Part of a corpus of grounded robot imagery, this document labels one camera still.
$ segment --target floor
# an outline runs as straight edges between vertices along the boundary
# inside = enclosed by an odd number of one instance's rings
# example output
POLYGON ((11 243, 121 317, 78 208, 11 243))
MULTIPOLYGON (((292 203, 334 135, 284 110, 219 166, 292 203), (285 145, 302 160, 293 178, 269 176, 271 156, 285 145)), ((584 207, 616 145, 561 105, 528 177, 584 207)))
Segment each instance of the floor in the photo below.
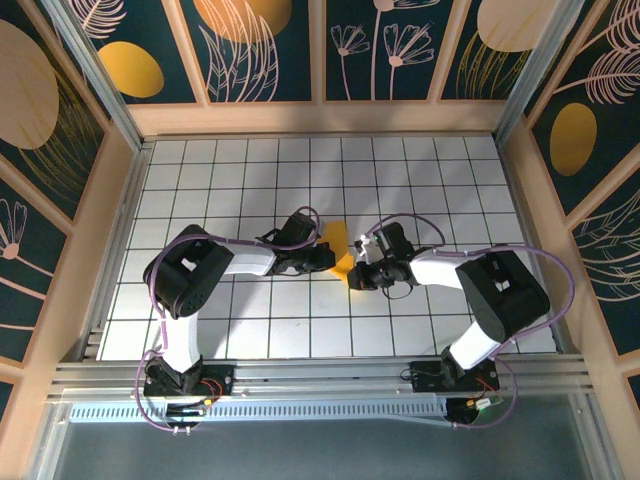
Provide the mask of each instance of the floor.
MULTIPOLYGON (((345 220, 352 240, 381 216, 412 212, 436 223, 451 249, 523 242, 489 136, 157 142, 98 359, 139 359, 157 345, 142 272, 185 226, 253 238, 302 205, 324 221, 345 220)), ((437 241, 412 218, 400 223, 416 245, 437 241)), ((223 277, 199 318, 200 351, 218 359, 438 354, 472 321, 461 291, 420 287, 390 301, 349 291, 326 272, 223 277)), ((510 348, 556 351, 548 329, 510 348)))

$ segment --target grid tile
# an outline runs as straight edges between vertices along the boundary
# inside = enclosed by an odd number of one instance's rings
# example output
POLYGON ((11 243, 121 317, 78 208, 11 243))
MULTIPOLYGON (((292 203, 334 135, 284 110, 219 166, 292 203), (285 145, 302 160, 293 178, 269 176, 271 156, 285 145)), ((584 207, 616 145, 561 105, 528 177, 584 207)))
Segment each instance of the grid tile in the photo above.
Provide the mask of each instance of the grid tile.
MULTIPOLYGON (((252 239, 310 204, 325 223, 346 221, 351 242, 381 213, 401 212, 435 223, 451 250, 522 241, 490 139, 163 141, 147 177, 100 350, 105 358, 140 358, 145 346, 158 345, 158 323, 149 322, 157 314, 142 271, 192 223, 214 235, 252 239), (123 341, 129 328, 136 333, 123 341)), ((440 242, 422 221, 394 221, 414 244, 440 242)), ((406 285, 389 292, 394 298, 406 293, 406 285)), ((416 287, 406 298, 389 300, 381 291, 349 291, 321 272, 224 276, 199 318, 198 344, 206 357, 249 359, 433 354, 455 340, 471 317, 461 291, 416 287)), ((547 330, 520 343, 521 351, 555 350, 547 330)))

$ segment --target yellow circle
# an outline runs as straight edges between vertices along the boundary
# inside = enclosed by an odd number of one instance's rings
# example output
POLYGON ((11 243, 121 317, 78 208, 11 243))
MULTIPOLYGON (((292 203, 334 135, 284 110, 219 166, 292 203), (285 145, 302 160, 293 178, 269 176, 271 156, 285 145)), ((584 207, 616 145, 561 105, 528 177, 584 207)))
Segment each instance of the yellow circle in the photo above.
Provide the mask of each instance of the yellow circle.
POLYGON ((164 87, 164 76, 158 62, 133 43, 108 43, 98 51, 98 55, 122 93, 148 98, 160 93, 164 87))
POLYGON ((234 42, 253 43, 261 34, 249 21, 245 2, 256 20, 264 18, 276 35, 284 30, 291 18, 291 0, 194 0, 196 10, 217 35, 234 42))
POLYGON ((480 39, 499 52, 531 50, 538 44, 556 3, 556 0, 483 0, 478 10, 480 39))
POLYGON ((589 107, 570 103, 564 107, 551 129, 551 164, 560 175, 570 177, 584 167, 596 143, 598 124, 589 107))
POLYGON ((41 147, 58 122, 58 84, 31 37, 0 20, 0 138, 18 148, 41 147))

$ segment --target vent grille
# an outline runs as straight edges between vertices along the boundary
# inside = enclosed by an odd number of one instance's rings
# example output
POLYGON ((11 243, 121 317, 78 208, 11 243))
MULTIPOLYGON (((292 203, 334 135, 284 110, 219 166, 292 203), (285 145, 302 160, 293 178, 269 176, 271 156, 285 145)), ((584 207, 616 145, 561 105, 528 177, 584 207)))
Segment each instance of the vent grille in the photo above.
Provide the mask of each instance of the vent grille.
MULTIPOLYGON (((252 421, 252 420, 330 420, 366 419, 401 415, 410 417, 441 417, 446 415, 445 399, 419 400, 322 400, 322 401, 242 401, 230 400, 217 403, 207 410, 203 421, 252 421)), ((145 413, 156 420, 163 408, 147 407, 145 413)), ((77 403, 70 421, 94 422, 142 422, 144 419, 134 402, 126 403, 77 403)))

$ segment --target robotic arm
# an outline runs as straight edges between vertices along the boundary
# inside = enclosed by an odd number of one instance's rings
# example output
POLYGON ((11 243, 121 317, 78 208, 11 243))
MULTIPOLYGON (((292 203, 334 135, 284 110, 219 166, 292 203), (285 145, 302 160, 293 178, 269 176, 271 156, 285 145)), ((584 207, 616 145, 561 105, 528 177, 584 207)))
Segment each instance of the robotic arm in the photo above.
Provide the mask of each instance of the robotic arm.
MULTIPOLYGON (((296 212, 282 230, 259 240, 274 246, 292 246, 307 240, 316 228, 296 212)), ((191 225, 179 236, 206 233, 191 225)), ((441 354, 442 385, 464 383, 468 372, 481 367, 502 343, 550 309, 549 299, 514 252, 487 253, 476 259, 438 256, 433 249, 415 250, 396 222, 362 236, 356 249, 359 261, 348 274, 355 290, 389 288, 396 282, 411 286, 444 285, 463 290, 475 316, 469 329, 441 354)), ((149 285, 156 260, 146 268, 149 285)), ((282 251, 260 246, 220 245, 213 241, 184 242, 162 260, 155 283, 156 299, 171 314, 166 333, 169 348, 160 367, 183 394, 201 379, 202 358, 197 347, 197 311, 206 303, 222 275, 251 273, 270 276, 294 268, 299 273, 335 266, 328 244, 282 251)))

